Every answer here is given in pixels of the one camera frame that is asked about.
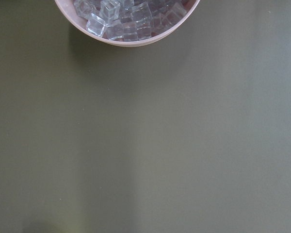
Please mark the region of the clear ice cubes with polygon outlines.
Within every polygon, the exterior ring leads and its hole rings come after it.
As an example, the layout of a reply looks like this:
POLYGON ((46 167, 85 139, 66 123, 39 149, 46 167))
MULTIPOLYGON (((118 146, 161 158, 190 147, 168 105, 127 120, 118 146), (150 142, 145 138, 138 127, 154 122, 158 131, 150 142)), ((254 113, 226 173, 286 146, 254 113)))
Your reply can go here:
POLYGON ((141 41, 175 26, 187 14, 187 0, 74 0, 86 30, 111 41, 141 41))

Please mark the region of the pink bowl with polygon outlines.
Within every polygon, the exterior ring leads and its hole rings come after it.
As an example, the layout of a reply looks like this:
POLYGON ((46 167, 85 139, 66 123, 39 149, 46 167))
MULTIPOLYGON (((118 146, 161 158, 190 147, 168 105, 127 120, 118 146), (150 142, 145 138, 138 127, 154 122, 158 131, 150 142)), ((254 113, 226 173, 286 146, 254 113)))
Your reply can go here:
POLYGON ((76 10, 74 8, 72 0, 55 0, 57 7, 61 11, 61 13, 64 15, 64 17, 80 32, 82 32, 83 34, 97 41, 114 45, 114 46, 118 46, 118 47, 126 47, 126 48, 146 46, 146 45, 150 45, 164 39, 165 37, 173 33, 175 30, 177 30, 189 18, 189 16, 194 12, 195 8, 198 6, 199 2, 200 0, 189 0, 187 4, 185 5, 187 14, 175 26, 168 29, 167 31, 157 36, 151 37, 149 39, 140 40, 140 41, 123 42, 123 41, 108 40, 108 39, 105 39, 105 38, 102 38, 90 33, 85 28, 87 21, 76 14, 76 10))

